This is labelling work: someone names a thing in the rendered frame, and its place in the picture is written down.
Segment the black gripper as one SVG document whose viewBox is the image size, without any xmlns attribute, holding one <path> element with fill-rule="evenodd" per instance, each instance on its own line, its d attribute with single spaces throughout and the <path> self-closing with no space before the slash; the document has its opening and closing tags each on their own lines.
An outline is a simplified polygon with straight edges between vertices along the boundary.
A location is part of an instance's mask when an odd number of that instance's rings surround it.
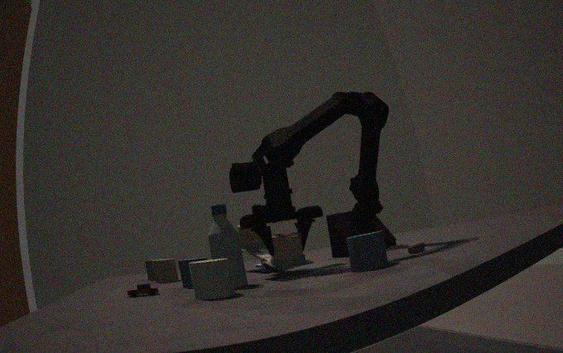
<svg viewBox="0 0 563 353">
<path fill-rule="evenodd" d="M 311 223 L 315 221 L 315 219 L 312 220 L 312 218 L 323 216 L 322 209 L 319 206 L 311 206 L 294 212 L 296 208 L 292 207 L 292 189 L 290 189 L 288 185 L 268 187 L 264 189 L 264 191 L 265 195 L 263 196 L 267 202 L 268 216 L 262 216 L 262 214 L 242 216 L 240 219 L 241 230 L 253 228 L 251 232 L 256 232 L 260 235 L 269 254 L 271 257 L 274 257 L 271 228 L 267 226 L 267 223 L 297 219 L 295 225 L 298 233 L 301 233 L 303 251 Z M 288 216 L 284 216 L 285 214 Z M 279 215 L 279 217 L 274 218 L 273 216 L 276 215 Z"/>
</svg>

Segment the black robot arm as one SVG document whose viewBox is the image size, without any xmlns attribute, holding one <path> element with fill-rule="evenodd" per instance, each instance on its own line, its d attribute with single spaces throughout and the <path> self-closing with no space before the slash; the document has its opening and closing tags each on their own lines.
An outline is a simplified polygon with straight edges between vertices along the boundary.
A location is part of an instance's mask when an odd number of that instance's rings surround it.
<svg viewBox="0 0 563 353">
<path fill-rule="evenodd" d="M 358 203 L 348 219 L 357 230 L 374 226 L 373 217 L 383 210 L 376 182 L 380 131 L 387 123 L 388 105 L 372 92 L 335 92 L 329 100 L 286 128 L 268 134 L 252 155 L 253 162 L 233 163 L 229 172 L 233 193 L 288 185 L 286 168 L 302 146 L 345 114 L 357 116 L 361 123 L 358 175 L 351 178 L 350 190 Z M 266 156 L 266 164 L 263 156 Z"/>
</svg>

